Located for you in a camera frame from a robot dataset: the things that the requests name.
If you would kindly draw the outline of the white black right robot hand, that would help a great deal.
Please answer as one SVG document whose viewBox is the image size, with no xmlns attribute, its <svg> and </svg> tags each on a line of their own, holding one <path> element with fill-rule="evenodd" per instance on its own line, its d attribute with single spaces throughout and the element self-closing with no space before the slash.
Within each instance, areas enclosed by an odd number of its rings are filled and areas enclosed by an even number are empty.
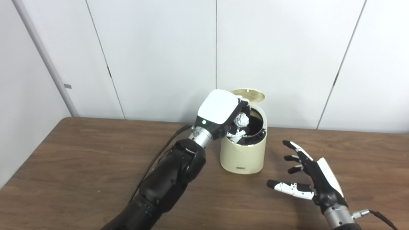
<svg viewBox="0 0 409 230">
<path fill-rule="evenodd" d="M 314 160 L 301 146 L 289 140 L 283 140 L 282 144 L 296 153 L 284 156 L 284 160 L 299 163 L 288 169 L 288 173 L 304 172 L 311 178 L 312 184 L 268 180 L 267 187 L 297 198 L 312 200 L 322 213 L 336 205 L 348 207 L 339 182 L 325 158 Z"/>
</svg>

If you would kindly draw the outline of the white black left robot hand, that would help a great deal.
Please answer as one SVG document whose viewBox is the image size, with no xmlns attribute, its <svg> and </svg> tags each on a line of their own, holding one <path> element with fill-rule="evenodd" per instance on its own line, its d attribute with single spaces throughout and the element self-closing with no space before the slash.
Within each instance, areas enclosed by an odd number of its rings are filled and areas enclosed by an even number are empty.
<svg viewBox="0 0 409 230">
<path fill-rule="evenodd" d="M 213 90 L 201 104 L 195 126 L 214 140 L 244 137 L 249 132 L 251 105 L 248 99 L 226 90 Z"/>
</svg>

